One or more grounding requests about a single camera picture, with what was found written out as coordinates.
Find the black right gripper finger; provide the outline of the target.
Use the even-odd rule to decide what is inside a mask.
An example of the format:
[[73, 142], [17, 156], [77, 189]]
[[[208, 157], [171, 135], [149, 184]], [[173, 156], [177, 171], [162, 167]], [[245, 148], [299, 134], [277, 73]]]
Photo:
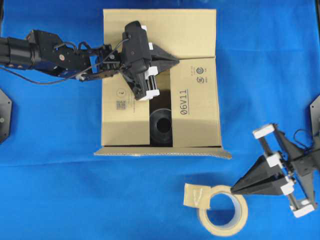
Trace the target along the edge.
[[241, 177], [235, 187], [250, 187], [268, 183], [284, 177], [284, 172], [279, 165], [270, 167], [264, 155], [261, 155], [248, 172]]
[[241, 177], [231, 193], [235, 195], [271, 195], [280, 196], [291, 194], [294, 190], [294, 182], [281, 174], [271, 176], [249, 175]]

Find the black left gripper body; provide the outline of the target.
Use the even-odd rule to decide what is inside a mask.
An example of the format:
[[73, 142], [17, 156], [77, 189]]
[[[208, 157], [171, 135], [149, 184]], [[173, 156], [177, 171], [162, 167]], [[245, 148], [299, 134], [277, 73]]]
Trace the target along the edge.
[[147, 70], [140, 73], [132, 73], [129, 69], [121, 67], [118, 71], [133, 92], [135, 100], [148, 101], [160, 95], [156, 76], [147, 76]]

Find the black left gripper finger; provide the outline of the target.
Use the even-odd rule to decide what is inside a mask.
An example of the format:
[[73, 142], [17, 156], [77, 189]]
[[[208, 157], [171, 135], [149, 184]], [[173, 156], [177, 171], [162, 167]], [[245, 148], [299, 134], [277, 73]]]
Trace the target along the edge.
[[178, 58], [166, 52], [155, 43], [149, 43], [149, 50], [151, 54], [150, 64], [152, 66], [175, 66], [180, 62]]
[[178, 63], [179, 61], [152, 61], [146, 71], [146, 76], [156, 76], [161, 72], [169, 70]]

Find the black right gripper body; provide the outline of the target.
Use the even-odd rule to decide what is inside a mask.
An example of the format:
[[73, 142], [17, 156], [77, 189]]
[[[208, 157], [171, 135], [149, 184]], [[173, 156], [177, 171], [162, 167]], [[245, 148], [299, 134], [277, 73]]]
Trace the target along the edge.
[[[271, 169], [277, 166], [286, 170], [286, 184], [280, 187], [280, 191], [288, 197], [293, 215], [300, 218], [316, 210], [318, 204], [314, 190], [314, 171], [320, 170], [320, 134], [312, 136], [311, 147], [304, 148], [288, 140], [285, 133], [278, 130], [274, 123], [255, 129], [252, 134], [264, 150], [268, 167]], [[269, 148], [265, 139], [269, 134], [274, 134], [287, 158], [279, 151], [273, 152]]]

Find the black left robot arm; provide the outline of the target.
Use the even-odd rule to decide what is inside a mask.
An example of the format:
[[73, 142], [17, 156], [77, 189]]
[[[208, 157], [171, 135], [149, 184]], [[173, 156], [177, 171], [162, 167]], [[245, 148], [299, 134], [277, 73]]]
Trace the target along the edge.
[[40, 30], [32, 30], [26, 39], [0, 39], [0, 65], [5, 71], [37, 70], [59, 77], [61, 82], [87, 82], [121, 74], [138, 101], [159, 96], [156, 76], [179, 62], [149, 42], [147, 31], [138, 22], [125, 26], [116, 47], [104, 44], [91, 48], [85, 41], [75, 45]]

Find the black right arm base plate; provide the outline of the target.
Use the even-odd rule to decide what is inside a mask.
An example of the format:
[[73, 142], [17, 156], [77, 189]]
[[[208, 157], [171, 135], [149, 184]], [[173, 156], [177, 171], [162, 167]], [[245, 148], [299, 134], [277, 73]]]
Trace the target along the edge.
[[318, 137], [320, 135], [320, 96], [309, 105], [310, 120], [312, 128], [312, 136]]

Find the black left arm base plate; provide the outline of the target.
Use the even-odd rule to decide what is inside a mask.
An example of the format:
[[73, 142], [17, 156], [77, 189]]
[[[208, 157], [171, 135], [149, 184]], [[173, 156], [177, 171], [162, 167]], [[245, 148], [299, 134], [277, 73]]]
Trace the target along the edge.
[[0, 143], [2, 144], [10, 135], [12, 101], [0, 90]]

